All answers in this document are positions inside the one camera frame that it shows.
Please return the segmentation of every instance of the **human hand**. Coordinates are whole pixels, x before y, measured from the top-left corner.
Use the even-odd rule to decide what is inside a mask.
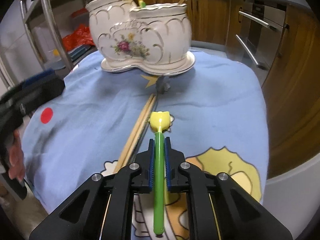
[[[21,148],[20,134],[18,130],[13,132],[14,141],[12,146],[8,149],[9,162],[11,167],[9,169],[9,178],[22,181],[26,174],[26,169],[23,164],[23,151]]]

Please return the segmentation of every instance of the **wooden cabinet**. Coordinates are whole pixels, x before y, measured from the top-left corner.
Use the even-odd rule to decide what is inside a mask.
[[[320,152],[320,24],[287,7],[283,37],[262,90],[267,104],[269,177]]]
[[[175,3],[179,0],[144,0],[146,4]],[[192,40],[225,45],[230,0],[188,0],[187,15],[192,26]]]
[[[243,7],[243,4],[244,0],[231,0],[230,25],[226,44],[226,54],[231,60],[236,60],[236,55],[239,51],[243,51],[240,42],[236,39],[236,34],[239,34],[241,31],[242,16],[239,15],[239,11]]]

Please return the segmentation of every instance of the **white ceramic planter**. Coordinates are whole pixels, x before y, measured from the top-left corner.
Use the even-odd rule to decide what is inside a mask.
[[[129,21],[129,10],[135,8],[133,0],[94,0],[87,4],[91,36],[99,51],[110,46],[107,38],[111,27],[117,23]]]
[[[142,44],[149,49],[143,61],[151,69],[182,66],[191,46],[191,25],[186,4],[155,4],[130,10],[130,19],[141,23]]]
[[[186,4],[155,4],[129,9],[127,21],[112,19],[114,25],[101,27],[107,31],[99,31],[96,43],[105,56],[101,67],[109,72],[138,67],[154,75],[190,69],[195,59],[188,52],[191,25],[186,8]]]

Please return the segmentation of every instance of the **green stem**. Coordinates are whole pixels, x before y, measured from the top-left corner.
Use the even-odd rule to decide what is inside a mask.
[[[164,232],[164,136],[156,132],[155,150],[155,202],[153,211],[153,231],[156,235]]]

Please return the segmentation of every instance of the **stainless steel pole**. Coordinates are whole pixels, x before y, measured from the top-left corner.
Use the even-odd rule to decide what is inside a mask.
[[[24,18],[25,18],[26,12],[27,12],[27,6],[26,6],[25,0],[20,0],[20,9],[21,9],[22,21],[25,22]],[[24,25],[24,29],[26,31],[26,35],[29,40],[30,46],[33,50],[33,53],[36,55],[36,58],[40,64],[40,66],[42,67],[42,69],[45,70],[43,57],[41,56],[40,51],[38,50],[38,48],[36,46],[35,40],[32,36],[31,30],[29,28],[28,21],[26,21],[23,25]]]
[[[6,80],[4,74],[2,73],[2,70],[0,69],[0,79],[2,80],[2,82],[4,83],[4,85],[6,86],[6,88],[10,87],[10,84],[8,83],[8,81]]]
[[[64,61],[64,64],[68,70],[73,69],[73,63],[71,61],[71,58],[65,48],[62,44],[62,38],[57,26],[57,23],[54,19],[53,13],[52,13],[52,7],[50,4],[50,0],[41,0],[42,3],[42,9],[44,13],[45,20],[48,24],[50,34],[53,38],[54,44],[56,46],[57,51],[60,54],[61,59]]]

